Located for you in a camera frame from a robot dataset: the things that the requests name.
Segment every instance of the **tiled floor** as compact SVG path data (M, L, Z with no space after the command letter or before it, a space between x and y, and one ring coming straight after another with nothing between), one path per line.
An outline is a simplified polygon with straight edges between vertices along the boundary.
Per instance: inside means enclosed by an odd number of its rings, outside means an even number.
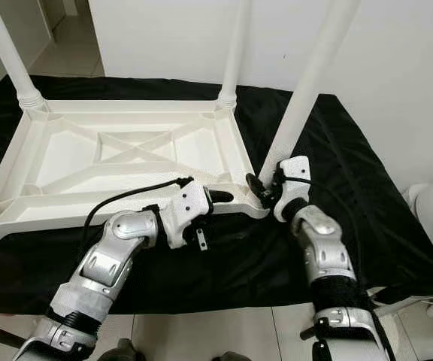
M51 44L36 60L30 74L90 77L99 61L95 44Z
M148 361L210 361L233 350L252 361L310 361L313 339L298 334L310 325L311 305L243 308L178 315L111 315L101 327L98 346L89 359L96 361L120 338L130 338ZM0 328L28 337L35 316L0 315ZM433 319L425 305L412 305L382 319L398 361L433 358ZM16 350L0 344L0 361Z
M433 318L427 317L426 307L420 302L398 312L419 360L433 359Z

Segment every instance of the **black fabric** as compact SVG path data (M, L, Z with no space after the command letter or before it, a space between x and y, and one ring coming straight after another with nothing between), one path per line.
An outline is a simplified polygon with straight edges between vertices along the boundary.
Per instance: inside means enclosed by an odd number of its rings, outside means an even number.
M219 86L180 80L33 77L47 99L215 99ZM289 101L289 92L238 87L236 118L258 173ZM0 82L0 161L20 120L16 95ZM379 297L394 302L433 295L433 246L389 179L365 136L335 96L322 95L294 154L310 158L312 178L325 182L353 210L359 241L339 204L310 191L312 203L334 217L362 283L387 287ZM135 257L114 313L177 313L310 301L301 251L286 225L273 217L212 216L196 245L158 247ZM89 237L97 237L92 227ZM60 283L73 272L82 229L13 234L0 241L0 312L44 313Z

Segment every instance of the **black rubber grip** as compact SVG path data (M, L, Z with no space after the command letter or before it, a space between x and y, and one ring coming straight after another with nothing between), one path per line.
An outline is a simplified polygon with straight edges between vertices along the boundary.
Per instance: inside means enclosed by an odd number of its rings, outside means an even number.
M94 318L82 314L81 312L75 311L66 315L65 317L58 315L53 308L49 307L46 315L59 323L77 329L78 331L87 333L88 335L94 335L98 333L101 322Z
M209 192L213 203L230 203L234 198L230 192L223 190L210 190Z
M295 198L286 204L282 210L282 217L287 222L291 222L293 217L302 208L307 207L308 202L303 198Z

